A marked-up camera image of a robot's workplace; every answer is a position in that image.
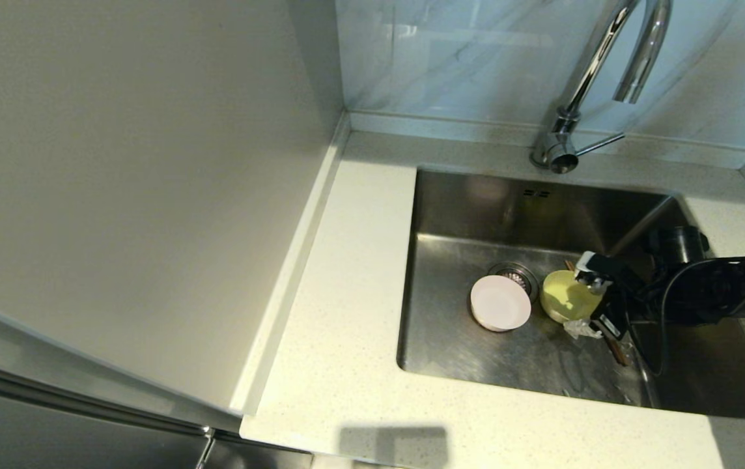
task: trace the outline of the faucet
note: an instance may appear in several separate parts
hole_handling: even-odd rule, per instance
[[[640,0],[619,0],[610,14],[607,29],[598,41],[589,64],[583,69],[581,80],[572,90],[569,102],[557,108],[557,119],[552,125],[552,130],[540,134],[533,152],[529,155],[529,160],[535,166],[562,175],[578,166],[578,157],[582,154],[625,137],[624,133],[615,134],[579,150],[572,145],[572,131],[581,119],[581,103],[593,86],[593,81],[601,71],[601,66],[607,59],[619,32],[639,2]],[[645,0],[644,24],[619,88],[613,96],[614,100],[631,104],[638,100],[638,95],[644,88],[665,39],[671,17],[671,3],[672,0]]]

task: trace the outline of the kitchen sink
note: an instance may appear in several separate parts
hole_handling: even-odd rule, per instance
[[[617,364],[603,339],[573,339],[535,298],[531,318],[489,332],[471,316],[473,283],[522,265],[533,288],[585,250],[617,256],[649,279],[647,231],[693,225],[672,195],[420,171],[402,326],[402,370],[607,403],[745,418],[745,324],[668,327],[668,369],[653,377],[631,338]],[[648,357],[656,326],[637,327]]]

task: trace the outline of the white countertop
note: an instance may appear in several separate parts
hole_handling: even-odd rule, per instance
[[[745,421],[408,373],[396,363],[417,166],[682,195],[716,255],[745,255],[738,171],[355,132],[259,409],[242,436],[415,467],[745,467]]]

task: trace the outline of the black cable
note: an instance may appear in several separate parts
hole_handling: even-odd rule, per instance
[[[662,294],[662,303],[659,306],[659,368],[654,370],[651,363],[647,360],[646,354],[644,354],[644,351],[641,349],[640,344],[638,343],[638,336],[634,332],[634,327],[632,327],[632,323],[630,322],[630,315],[628,312],[626,312],[626,300],[625,300],[625,318],[626,323],[628,323],[628,329],[630,330],[630,333],[632,337],[634,338],[634,344],[636,347],[636,351],[638,351],[638,354],[641,356],[641,359],[644,360],[645,363],[647,363],[647,367],[650,368],[650,372],[655,377],[661,376],[662,373],[665,372],[665,368],[668,366],[668,329],[666,326],[665,321],[665,309],[668,304],[668,294],[671,291],[671,287],[673,287],[673,284],[680,278],[685,272],[688,272],[689,270],[693,269],[694,267],[697,267],[698,265],[704,265],[704,264],[710,264],[712,262],[740,262],[744,261],[745,257],[718,257],[715,259],[704,259],[704,261],[698,261],[694,262],[694,264],[688,264],[685,267],[682,267],[682,269],[679,270],[676,274],[673,275],[673,277],[668,281],[667,287],[665,287],[664,294]]]

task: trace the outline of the drain strainer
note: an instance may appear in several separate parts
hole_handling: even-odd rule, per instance
[[[537,278],[524,265],[516,262],[501,262],[488,270],[489,276],[503,276],[514,280],[514,282],[526,291],[529,301],[534,303],[539,293]]]

